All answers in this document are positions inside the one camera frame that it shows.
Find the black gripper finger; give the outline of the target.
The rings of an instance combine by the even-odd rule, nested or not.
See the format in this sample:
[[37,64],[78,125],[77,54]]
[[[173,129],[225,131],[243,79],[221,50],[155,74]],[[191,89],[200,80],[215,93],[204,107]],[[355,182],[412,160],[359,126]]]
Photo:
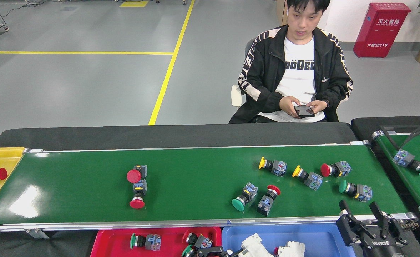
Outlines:
[[237,257],[244,249],[233,251],[224,250],[223,247],[208,247],[197,251],[197,257]]

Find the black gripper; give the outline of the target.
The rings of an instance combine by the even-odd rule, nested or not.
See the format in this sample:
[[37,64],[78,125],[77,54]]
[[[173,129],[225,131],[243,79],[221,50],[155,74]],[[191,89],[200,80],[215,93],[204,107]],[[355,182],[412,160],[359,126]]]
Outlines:
[[342,214],[336,225],[346,246],[353,245],[360,239],[364,257],[404,257],[401,248],[408,244],[408,240],[402,226],[396,218],[384,214],[376,202],[370,203],[379,228],[375,239],[363,236],[371,236],[371,233],[365,223],[352,215],[345,200],[339,202],[339,207]]

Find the person's left hand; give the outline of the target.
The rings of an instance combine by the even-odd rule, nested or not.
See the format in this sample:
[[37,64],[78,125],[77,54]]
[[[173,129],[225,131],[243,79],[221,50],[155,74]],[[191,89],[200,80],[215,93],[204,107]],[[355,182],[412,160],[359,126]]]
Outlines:
[[311,108],[311,110],[317,114],[318,112],[323,111],[329,106],[329,102],[327,100],[321,101],[321,100],[314,100],[307,104],[308,107]]

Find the person's right hand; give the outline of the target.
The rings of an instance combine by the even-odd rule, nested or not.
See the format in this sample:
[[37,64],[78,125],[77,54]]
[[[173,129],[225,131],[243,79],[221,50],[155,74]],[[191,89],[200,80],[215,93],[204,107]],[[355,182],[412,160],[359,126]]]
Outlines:
[[279,103],[280,109],[293,118],[299,118],[294,109],[294,106],[300,105],[302,105],[300,101],[293,96],[285,96],[280,99]]

